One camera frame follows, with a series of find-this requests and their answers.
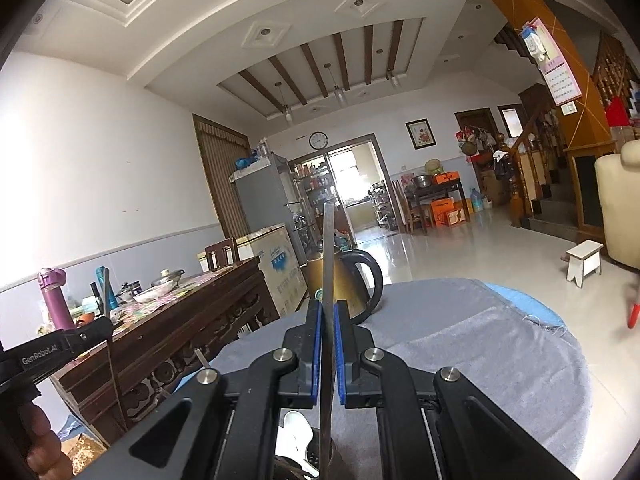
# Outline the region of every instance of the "electric kettle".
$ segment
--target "electric kettle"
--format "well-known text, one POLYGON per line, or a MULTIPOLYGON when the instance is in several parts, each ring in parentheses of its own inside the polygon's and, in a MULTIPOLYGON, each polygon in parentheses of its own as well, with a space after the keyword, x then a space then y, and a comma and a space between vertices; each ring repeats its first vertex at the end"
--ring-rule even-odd
MULTIPOLYGON (((309 294, 316 300, 322 293, 322 253, 308 259, 303 267, 309 294)), ((382 270, 371 254, 353 249, 340 252, 334 248, 334 300, 347 300, 349 315, 354 324, 360 324, 371 315, 382 297, 382 270), (373 275, 373 294, 356 264, 364 264, 373 275)))

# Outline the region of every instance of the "wooden chair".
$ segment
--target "wooden chair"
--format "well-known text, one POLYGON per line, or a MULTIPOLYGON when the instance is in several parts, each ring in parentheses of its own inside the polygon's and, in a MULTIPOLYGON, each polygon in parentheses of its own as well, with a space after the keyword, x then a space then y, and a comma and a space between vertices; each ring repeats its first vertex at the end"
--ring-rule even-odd
POLYGON ((231 254, 231 263, 234 264, 240 260, 238 255, 238 244, 235 238, 227 238, 217 244, 210 245, 204 249, 204 255, 207 259, 207 266, 209 270, 219 269, 220 267, 226 267, 229 263, 228 254, 231 254))
MULTIPOLYGON (((406 219, 406 228, 409 234, 414 234, 415 224, 418 223, 422 227, 422 230, 426 233, 426 226, 422 225, 422 220, 420 219, 420 210, 417 207, 410 207, 409 200, 404 194, 404 189, 402 188, 402 184, 400 184, 399 180, 394 180, 394 190, 396 192, 396 196, 398 197, 398 202, 400 203, 400 207, 402 208, 402 212, 404 213, 404 218, 406 219)), ((429 206, 422 206, 427 216, 430 218, 429 206)))

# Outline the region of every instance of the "wooden ceiling beam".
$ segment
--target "wooden ceiling beam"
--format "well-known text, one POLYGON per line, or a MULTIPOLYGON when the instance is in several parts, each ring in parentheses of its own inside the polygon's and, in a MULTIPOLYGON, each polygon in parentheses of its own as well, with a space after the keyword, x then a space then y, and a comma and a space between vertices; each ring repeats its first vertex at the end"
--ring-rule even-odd
POLYGON ((371 84, 373 64, 373 25, 364 28, 364 83, 371 84))
POLYGON ((318 64, 316 63, 314 54, 311 52, 311 47, 308 43, 303 43, 302 45, 300 45, 300 48, 302 49, 302 53, 306 57, 306 62, 308 63, 311 72, 316 78, 316 82, 318 83, 318 87, 320 88, 322 95, 324 97, 329 97, 329 92, 326 91, 326 86, 324 85, 324 81, 322 80, 322 76, 320 75, 320 71, 318 70, 318 64))
POLYGON ((386 62, 387 71, 393 72, 396 67, 396 57, 398 56, 398 47, 400 46, 400 35, 402 34, 402 24, 404 20, 395 20, 394 27, 391 31, 391 45, 389 46, 389 58, 386 62))
POLYGON ((278 111, 284 113, 284 106, 282 103, 278 101, 273 94, 269 92, 248 70, 241 70, 238 74, 264 97, 266 97, 270 103, 278 109, 278 111))
POLYGON ((347 60, 344 57, 344 45, 342 44, 342 35, 336 32, 334 35, 335 53, 338 55, 338 64, 340 65, 340 75, 342 76, 342 86, 345 90, 349 87, 349 74, 347 73, 347 60))
POLYGON ((296 83, 289 75, 289 72, 287 72, 287 69, 284 68, 284 65, 278 59, 278 56, 271 56, 269 58, 269 61, 271 61, 273 67, 278 71, 280 77, 284 79, 284 82, 289 85, 289 88, 291 88, 291 91, 296 95, 298 101, 300 101, 303 105, 306 105, 305 97, 302 95, 302 92, 298 88, 298 85, 296 85, 296 83))

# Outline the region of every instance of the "framed picture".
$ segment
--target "framed picture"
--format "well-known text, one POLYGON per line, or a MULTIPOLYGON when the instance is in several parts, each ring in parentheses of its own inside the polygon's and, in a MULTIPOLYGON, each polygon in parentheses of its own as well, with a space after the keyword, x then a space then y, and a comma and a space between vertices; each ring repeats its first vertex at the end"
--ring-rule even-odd
POLYGON ((436 145, 436 139, 433 138, 433 132, 429 127, 427 119, 420 119, 419 121, 412 121, 405 124, 406 129, 409 130, 411 142, 414 144, 416 150, 436 145))

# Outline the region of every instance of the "hand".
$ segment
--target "hand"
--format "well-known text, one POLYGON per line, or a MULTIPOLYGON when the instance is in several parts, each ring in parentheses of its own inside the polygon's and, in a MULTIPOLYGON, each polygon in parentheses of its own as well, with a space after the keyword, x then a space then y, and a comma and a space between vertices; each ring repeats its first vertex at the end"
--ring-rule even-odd
POLYGON ((27 464, 40 480, 69 480, 73 467, 69 457, 62 453, 58 436, 51 431, 47 415, 34 404, 20 408, 20 418, 31 437, 27 464))

